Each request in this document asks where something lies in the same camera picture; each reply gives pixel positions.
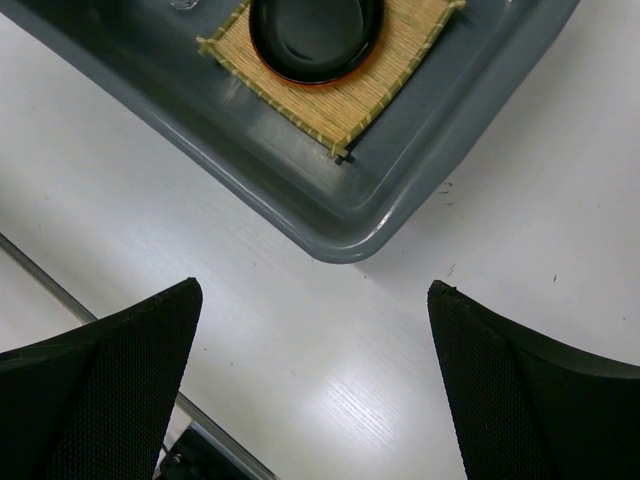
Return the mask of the clear glass cup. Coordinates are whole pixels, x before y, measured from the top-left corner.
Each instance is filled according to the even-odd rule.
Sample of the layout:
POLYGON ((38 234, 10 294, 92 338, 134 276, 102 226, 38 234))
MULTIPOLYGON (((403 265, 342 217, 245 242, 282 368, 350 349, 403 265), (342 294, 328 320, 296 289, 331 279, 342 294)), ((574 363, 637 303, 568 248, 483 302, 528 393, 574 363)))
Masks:
POLYGON ((199 3, 199 0, 171 0, 170 6, 179 12, 187 12, 193 10, 199 3))

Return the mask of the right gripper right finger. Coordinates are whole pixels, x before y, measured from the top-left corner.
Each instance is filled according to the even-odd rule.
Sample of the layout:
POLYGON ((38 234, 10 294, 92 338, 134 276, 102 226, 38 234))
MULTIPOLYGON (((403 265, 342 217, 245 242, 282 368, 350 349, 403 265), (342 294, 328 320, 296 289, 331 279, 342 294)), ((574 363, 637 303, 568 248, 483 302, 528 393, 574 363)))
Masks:
POLYGON ((427 307, 468 478, 638 478, 637 366, 556 341, 442 281, 427 307))

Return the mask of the orange plastic plate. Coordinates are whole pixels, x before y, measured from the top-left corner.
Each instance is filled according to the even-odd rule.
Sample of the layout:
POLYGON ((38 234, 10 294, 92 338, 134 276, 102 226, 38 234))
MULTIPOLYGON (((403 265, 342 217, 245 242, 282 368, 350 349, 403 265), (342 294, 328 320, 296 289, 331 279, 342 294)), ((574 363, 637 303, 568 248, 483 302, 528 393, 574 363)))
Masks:
POLYGON ((364 66, 380 37, 379 29, 359 33, 267 29, 253 31, 251 42, 261 63, 278 79, 314 88, 340 82, 364 66))

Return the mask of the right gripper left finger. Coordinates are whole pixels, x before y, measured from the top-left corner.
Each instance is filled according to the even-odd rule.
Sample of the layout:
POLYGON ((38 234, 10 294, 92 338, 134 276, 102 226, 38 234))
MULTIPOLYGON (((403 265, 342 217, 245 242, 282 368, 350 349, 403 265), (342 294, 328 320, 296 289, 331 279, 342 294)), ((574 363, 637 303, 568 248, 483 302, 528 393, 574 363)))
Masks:
POLYGON ((188 278, 2 353, 2 478, 152 478, 202 302, 188 278))

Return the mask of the square bamboo mat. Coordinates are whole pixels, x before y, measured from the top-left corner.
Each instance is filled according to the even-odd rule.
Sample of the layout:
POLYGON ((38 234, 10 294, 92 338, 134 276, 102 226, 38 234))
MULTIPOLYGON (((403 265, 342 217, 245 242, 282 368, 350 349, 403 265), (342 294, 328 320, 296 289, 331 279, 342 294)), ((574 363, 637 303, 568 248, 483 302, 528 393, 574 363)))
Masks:
POLYGON ((217 31, 198 36, 210 55, 264 103, 329 151, 348 146, 391 103, 416 71, 463 1, 388 1, 380 41, 371 59, 348 78, 323 87, 296 87, 278 79, 257 57, 244 1, 217 31))

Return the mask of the black round plate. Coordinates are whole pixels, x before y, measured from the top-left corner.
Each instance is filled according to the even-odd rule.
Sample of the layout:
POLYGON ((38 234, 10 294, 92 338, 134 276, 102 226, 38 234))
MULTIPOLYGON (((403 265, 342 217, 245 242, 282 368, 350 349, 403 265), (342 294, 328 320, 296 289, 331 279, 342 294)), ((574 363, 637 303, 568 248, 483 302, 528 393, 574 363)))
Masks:
POLYGON ((261 62, 297 85, 331 84, 364 64, 385 22, 384 1, 252 1, 249 33, 261 62))

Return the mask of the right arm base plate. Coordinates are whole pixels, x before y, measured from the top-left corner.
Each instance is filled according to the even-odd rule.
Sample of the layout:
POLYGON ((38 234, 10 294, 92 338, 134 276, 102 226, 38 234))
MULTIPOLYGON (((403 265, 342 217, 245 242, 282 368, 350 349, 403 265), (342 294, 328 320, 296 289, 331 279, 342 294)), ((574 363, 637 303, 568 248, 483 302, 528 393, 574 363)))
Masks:
POLYGON ((160 463, 164 480, 246 480, 247 476, 194 429, 187 429, 160 463))

